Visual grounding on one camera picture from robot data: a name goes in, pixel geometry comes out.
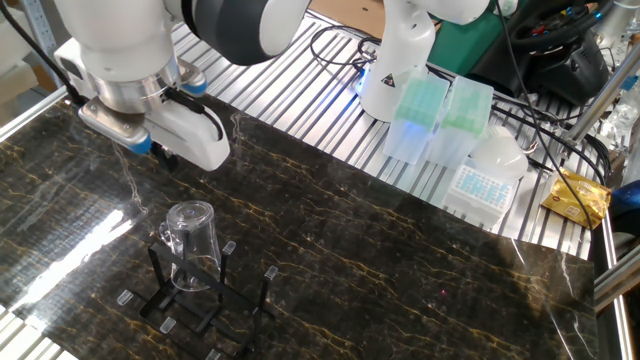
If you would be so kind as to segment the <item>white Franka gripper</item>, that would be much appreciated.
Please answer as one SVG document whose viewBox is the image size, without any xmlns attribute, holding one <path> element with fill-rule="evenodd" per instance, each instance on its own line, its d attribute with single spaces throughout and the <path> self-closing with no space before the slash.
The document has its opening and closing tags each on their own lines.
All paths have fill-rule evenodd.
<svg viewBox="0 0 640 360">
<path fill-rule="evenodd" d="M 189 93 L 190 80 L 200 86 L 205 80 L 195 66 L 171 56 L 153 75 L 112 82 L 87 70 L 81 45 L 74 39 L 54 58 L 88 99 L 78 115 L 96 132 L 136 154 L 151 152 L 169 173 L 179 166 L 177 157 L 206 171 L 217 169 L 228 157 L 230 146 L 220 118 Z"/>
</svg>

